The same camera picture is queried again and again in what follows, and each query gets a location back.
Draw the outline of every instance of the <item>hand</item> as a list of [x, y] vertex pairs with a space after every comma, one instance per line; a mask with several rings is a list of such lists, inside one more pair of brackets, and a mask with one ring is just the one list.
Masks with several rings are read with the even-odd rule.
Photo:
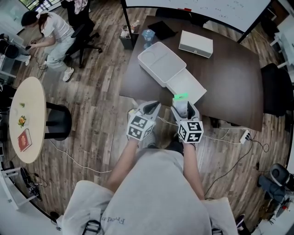
[[39, 38], [36, 38], [36, 39], [31, 40], [30, 43], [31, 43], [31, 44], [36, 44], [37, 41], [39, 41]]
[[28, 50], [35, 49], [36, 48], [36, 44], [30, 44], [30, 45], [28, 45], [28, 47], [29, 46], [30, 46], [30, 48], [28, 48]]

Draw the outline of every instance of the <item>trash bin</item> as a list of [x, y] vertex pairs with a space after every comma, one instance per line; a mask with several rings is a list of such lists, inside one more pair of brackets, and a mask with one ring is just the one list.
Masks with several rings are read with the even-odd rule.
[[[132, 33], [132, 38], [134, 40], [134, 43], [136, 43], [136, 41], [137, 41], [137, 39], [139, 37], [139, 34], [138, 34], [139, 28], [140, 28], [140, 25], [136, 26], [136, 28], [134, 30], [134, 33]], [[120, 36], [119, 39], [122, 42], [122, 44], [123, 44], [123, 46], [124, 46], [124, 48], [126, 50], [132, 50], [132, 49], [134, 49], [130, 37], [124, 38], [124, 37], [121, 37]]]

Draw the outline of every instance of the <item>round table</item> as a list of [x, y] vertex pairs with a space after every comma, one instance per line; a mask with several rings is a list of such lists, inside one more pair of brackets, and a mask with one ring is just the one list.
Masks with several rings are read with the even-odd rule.
[[[23, 127], [18, 125], [21, 116], [25, 116]], [[69, 110], [62, 105], [46, 102], [44, 88], [34, 77], [25, 79], [18, 87], [11, 104], [9, 114], [9, 132], [12, 146], [17, 156], [25, 163], [32, 163], [41, 153], [44, 139], [64, 140], [68, 137], [72, 125]], [[20, 151], [18, 137], [25, 130], [29, 130], [32, 145], [25, 151]]]

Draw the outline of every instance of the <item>red book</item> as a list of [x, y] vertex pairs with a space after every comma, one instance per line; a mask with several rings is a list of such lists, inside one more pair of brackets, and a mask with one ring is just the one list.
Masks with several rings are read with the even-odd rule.
[[20, 152], [25, 151], [32, 145], [31, 136], [29, 135], [29, 130], [25, 129], [18, 137], [18, 146]]

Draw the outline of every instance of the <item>white storage box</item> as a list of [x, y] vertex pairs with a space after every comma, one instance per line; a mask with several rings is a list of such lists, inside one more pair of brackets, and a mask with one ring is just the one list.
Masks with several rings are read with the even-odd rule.
[[188, 93], [188, 100], [192, 104], [195, 104], [206, 93], [206, 89], [186, 69], [174, 76], [166, 87], [174, 95]]
[[210, 58], [213, 53], [213, 41], [183, 30], [179, 49]]
[[139, 64], [162, 87], [186, 67], [186, 63], [171, 49], [157, 42], [138, 55]]

